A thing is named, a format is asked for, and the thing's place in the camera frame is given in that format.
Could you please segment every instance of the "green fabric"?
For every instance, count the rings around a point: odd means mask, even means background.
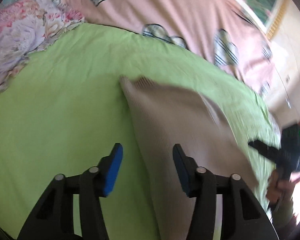
[[[159,239],[145,165],[135,140],[119,76],[144,75],[199,91],[227,116],[260,187],[272,165],[249,139],[278,145],[263,100],[232,76],[175,45],[124,30],[83,24],[30,56],[0,93],[0,226],[17,237],[32,207],[57,173],[82,173],[124,148],[114,191],[101,200],[110,239]],[[75,219],[78,221],[78,208]]]

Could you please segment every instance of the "brown garment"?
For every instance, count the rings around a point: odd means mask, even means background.
[[[172,159],[174,144],[180,143],[186,155],[214,174],[237,173],[250,189],[258,185],[225,115],[210,99],[144,77],[135,82],[123,77],[120,83],[149,174],[162,240],[186,239],[195,203],[182,192]]]

